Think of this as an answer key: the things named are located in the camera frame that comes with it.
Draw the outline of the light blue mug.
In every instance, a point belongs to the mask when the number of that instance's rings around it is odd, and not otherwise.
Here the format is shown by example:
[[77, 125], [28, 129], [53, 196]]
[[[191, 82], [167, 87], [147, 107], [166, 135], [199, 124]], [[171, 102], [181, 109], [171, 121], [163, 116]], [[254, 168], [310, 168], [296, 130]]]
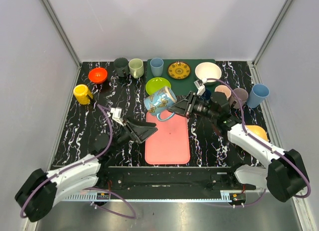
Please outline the light blue mug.
[[159, 121], [167, 121], [175, 115], [175, 113], [172, 113], [167, 118], [160, 117], [162, 112], [168, 110], [176, 102], [177, 98], [171, 88], [168, 86], [161, 88], [144, 99], [144, 105], [148, 113], [156, 116]]

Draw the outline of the navy blue mug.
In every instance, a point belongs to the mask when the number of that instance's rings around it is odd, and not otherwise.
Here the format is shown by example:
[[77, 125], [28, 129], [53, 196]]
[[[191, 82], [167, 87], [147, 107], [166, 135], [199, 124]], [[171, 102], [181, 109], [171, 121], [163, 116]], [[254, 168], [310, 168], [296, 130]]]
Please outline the navy blue mug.
[[205, 90], [205, 92], [201, 95], [206, 101], [210, 100], [211, 97], [211, 91]]

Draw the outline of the pink mug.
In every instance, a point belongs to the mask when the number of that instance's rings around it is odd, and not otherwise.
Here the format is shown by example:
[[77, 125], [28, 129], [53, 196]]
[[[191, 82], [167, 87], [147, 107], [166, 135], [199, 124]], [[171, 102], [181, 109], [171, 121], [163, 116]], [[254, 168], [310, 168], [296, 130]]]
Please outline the pink mug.
[[214, 91], [224, 93], [227, 99], [229, 99], [232, 95], [231, 90], [226, 85], [219, 85]]

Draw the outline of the light green mug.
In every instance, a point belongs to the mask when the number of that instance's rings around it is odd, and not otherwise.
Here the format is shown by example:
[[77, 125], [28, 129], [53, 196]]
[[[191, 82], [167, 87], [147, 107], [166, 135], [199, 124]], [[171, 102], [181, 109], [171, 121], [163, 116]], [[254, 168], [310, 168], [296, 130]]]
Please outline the light green mug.
[[144, 63], [141, 59], [135, 58], [129, 61], [130, 74], [138, 79], [144, 74]]

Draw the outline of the purple mug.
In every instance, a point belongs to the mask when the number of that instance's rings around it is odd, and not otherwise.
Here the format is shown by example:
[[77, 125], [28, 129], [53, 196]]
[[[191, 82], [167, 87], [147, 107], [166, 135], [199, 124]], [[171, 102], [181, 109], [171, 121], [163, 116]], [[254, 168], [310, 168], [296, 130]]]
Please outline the purple mug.
[[229, 104], [231, 108], [240, 109], [248, 100], [248, 93], [245, 89], [235, 88], [229, 98]]

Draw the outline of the grey mug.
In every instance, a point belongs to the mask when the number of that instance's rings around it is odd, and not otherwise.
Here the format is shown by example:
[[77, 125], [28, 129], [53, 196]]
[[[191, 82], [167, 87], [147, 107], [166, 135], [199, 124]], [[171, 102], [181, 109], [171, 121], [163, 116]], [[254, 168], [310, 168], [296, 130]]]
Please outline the grey mug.
[[129, 75], [129, 62], [126, 58], [117, 58], [114, 61], [114, 68], [119, 77], [125, 78]]

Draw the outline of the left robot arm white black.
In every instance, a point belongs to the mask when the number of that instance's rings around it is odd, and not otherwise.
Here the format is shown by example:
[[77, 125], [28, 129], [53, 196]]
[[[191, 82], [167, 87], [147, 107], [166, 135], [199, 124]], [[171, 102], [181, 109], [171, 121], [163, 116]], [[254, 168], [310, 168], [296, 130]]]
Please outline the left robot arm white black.
[[19, 204], [20, 217], [36, 222], [68, 196], [84, 189], [103, 189], [108, 177], [103, 174], [112, 159], [112, 151], [127, 141], [143, 143], [156, 131], [153, 122], [126, 118], [118, 135], [102, 133], [95, 138], [93, 150], [79, 161], [56, 170], [34, 170], [14, 199]]

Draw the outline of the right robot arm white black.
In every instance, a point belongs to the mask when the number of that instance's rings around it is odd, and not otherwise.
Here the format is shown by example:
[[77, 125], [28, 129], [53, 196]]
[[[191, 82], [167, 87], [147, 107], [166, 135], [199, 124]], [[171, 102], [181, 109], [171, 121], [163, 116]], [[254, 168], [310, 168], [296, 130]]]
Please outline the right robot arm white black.
[[198, 115], [208, 118], [217, 135], [224, 136], [262, 164], [260, 167], [238, 166], [226, 177], [229, 188], [235, 190], [243, 184], [250, 184], [267, 189], [281, 202], [292, 197], [299, 198], [299, 192], [304, 188], [307, 193], [302, 197], [310, 195], [310, 180], [300, 153], [272, 145], [250, 131], [243, 120], [231, 114], [224, 93], [214, 92], [208, 101], [204, 101], [196, 93], [190, 92], [168, 111], [183, 117]]

